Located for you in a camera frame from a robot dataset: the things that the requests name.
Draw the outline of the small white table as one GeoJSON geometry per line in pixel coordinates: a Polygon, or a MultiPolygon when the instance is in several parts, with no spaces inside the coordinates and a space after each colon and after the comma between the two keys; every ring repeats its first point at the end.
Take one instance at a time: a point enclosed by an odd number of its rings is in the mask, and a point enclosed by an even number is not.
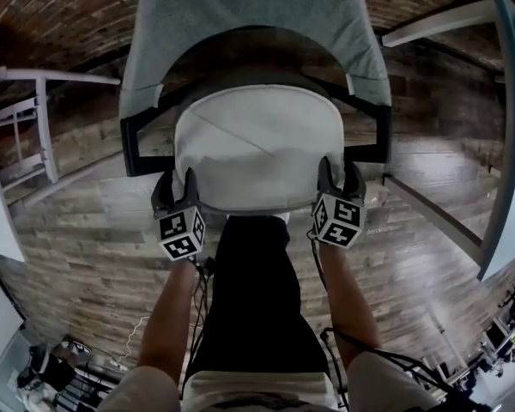
{"type": "Polygon", "coordinates": [[[102,162],[98,161],[63,177],[58,175],[54,158],[49,127],[47,90],[49,81],[85,82],[117,86],[118,78],[97,76],[92,74],[65,72],[59,70],[16,69],[0,66],[0,82],[30,81],[35,86],[35,96],[19,101],[0,110],[0,127],[14,127],[15,148],[18,161],[0,170],[0,255],[18,262],[24,262],[26,256],[21,247],[13,216],[27,207],[41,201],[73,181],[91,173],[102,162]],[[20,122],[34,120],[37,124],[39,148],[36,153],[23,157],[18,130],[20,122]],[[4,193],[30,179],[44,174],[50,184],[40,191],[30,194],[16,203],[8,205],[4,193]]]}

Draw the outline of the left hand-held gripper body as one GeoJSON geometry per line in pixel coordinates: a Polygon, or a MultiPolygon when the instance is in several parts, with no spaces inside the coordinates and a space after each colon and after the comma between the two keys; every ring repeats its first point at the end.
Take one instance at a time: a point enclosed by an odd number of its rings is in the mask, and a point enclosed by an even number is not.
{"type": "Polygon", "coordinates": [[[168,208],[152,196],[158,245],[170,261],[195,257],[203,250],[206,225],[197,198],[185,199],[168,208]]]}

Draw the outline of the grey chair with black frame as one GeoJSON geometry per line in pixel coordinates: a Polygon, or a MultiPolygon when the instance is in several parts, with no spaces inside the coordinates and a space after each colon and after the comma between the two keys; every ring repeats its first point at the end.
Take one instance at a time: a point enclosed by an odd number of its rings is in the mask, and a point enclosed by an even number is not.
{"type": "Polygon", "coordinates": [[[384,163],[391,150],[391,90],[365,0],[139,0],[119,102],[124,163],[131,177],[173,172],[173,198],[185,178],[174,157],[179,115],[215,92],[249,85],[284,85],[322,94],[341,113],[344,163],[384,163]],[[162,82],[190,50],[244,28],[278,28],[320,46],[342,68],[344,85],[294,71],[236,69],[206,76],[169,94],[162,82]]]}

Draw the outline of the person's black trousers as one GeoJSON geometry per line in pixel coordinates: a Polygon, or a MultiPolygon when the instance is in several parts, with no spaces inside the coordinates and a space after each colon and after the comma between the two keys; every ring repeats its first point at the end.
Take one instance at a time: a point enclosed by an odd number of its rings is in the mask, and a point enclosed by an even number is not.
{"type": "Polygon", "coordinates": [[[187,374],[329,372],[300,313],[300,284],[277,216],[227,219],[215,255],[212,301],[187,374]]]}

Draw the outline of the person's left forearm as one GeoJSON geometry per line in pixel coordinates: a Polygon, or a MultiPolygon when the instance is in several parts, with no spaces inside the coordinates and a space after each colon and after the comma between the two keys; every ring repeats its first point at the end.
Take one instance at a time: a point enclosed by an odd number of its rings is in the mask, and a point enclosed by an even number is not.
{"type": "Polygon", "coordinates": [[[137,365],[161,370],[179,382],[187,348],[196,267],[173,264],[142,336],[137,365]]]}

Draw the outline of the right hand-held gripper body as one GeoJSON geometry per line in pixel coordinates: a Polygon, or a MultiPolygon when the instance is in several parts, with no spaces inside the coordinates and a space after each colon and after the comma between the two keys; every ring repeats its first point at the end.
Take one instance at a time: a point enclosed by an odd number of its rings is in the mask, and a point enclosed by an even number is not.
{"type": "Polygon", "coordinates": [[[366,214],[362,195],[320,191],[312,207],[312,233],[322,243],[347,250],[361,234],[366,214]]]}

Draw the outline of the person's white printed t-shirt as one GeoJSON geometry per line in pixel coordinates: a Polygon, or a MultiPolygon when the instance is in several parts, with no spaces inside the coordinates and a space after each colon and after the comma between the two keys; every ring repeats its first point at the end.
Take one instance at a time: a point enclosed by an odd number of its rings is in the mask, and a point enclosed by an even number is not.
{"type": "MultiPolygon", "coordinates": [[[[439,405],[401,368],[362,353],[346,371],[349,412],[426,412],[439,405]]],[[[185,392],[152,367],[129,371],[97,412],[339,412],[324,373],[203,371],[185,392]]]]}

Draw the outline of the person's right forearm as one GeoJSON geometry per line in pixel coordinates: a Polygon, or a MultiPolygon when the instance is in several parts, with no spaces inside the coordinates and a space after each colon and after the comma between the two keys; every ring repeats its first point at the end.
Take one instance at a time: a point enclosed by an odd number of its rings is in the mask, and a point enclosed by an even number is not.
{"type": "Polygon", "coordinates": [[[370,348],[381,348],[373,312],[348,266],[345,251],[335,245],[320,244],[319,260],[333,328],[370,348]]]}

